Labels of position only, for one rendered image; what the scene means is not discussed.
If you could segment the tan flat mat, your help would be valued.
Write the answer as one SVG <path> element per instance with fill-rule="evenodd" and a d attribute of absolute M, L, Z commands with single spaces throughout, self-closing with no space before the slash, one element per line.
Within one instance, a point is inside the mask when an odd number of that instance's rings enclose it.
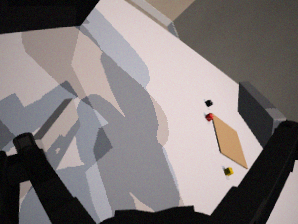
<path fill-rule="evenodd" d="M 248 169 L 237 131 L 211 114 L 220 153 Z"/>

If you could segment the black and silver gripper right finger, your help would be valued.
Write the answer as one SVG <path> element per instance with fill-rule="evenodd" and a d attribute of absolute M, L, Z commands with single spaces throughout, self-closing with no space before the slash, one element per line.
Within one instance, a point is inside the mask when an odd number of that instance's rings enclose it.
<path fill-rule="evenodd" d="M 298 122 L 287 120 L 249 81 L 239 82 L 238 113 L 263 150 L 204 224 L 266 224 L 298 160 Z"/>

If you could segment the yellow die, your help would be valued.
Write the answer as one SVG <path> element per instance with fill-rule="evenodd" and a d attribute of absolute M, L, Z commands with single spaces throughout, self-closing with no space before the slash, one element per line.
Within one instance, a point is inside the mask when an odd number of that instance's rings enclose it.
<path fill-rule="evenodd" d="M 226 176 L 230 176 L 230 175 L 234 174 L 232 168 L 230 168 L 230 167 L 224 169 L 224 172 L 225 172 Z"/>

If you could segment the black die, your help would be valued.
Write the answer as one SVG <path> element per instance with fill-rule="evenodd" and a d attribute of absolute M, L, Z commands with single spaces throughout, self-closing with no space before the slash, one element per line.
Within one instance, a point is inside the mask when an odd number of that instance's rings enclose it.
<path fill-rule="evenodd" d="M 206 101 L 205 104 L 207 105 L 207 107 L 210 107 L 211 105 L 213 105 L 211 100 Z"/>

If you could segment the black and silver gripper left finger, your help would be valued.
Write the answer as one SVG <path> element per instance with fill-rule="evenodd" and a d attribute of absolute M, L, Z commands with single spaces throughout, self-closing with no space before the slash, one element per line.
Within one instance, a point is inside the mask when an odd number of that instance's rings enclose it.
<path fill-rule="evenodd" d="M 79 128 L 74 99 L 64 99 L 34 136 L 13 139 L 17 154 L 0 151 L 0 224 L 19 224 L 20 183 L 29 180 L 52 224 L 96 224 L 55 172 Z"/>

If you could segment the red die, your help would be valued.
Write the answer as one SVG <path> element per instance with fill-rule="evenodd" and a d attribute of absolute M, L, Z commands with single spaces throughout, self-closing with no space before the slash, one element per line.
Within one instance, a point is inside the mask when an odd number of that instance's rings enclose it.
<path fill-rule="evenodd" d="M 209 121 L 213 120 L 213 115 L 212 115 L 211 113 L 209 113 L 209 114 L 206 115 L 205 118 L 206 118 L 206 119 L 208 120 L 208 122 L 209 122 Z"/>

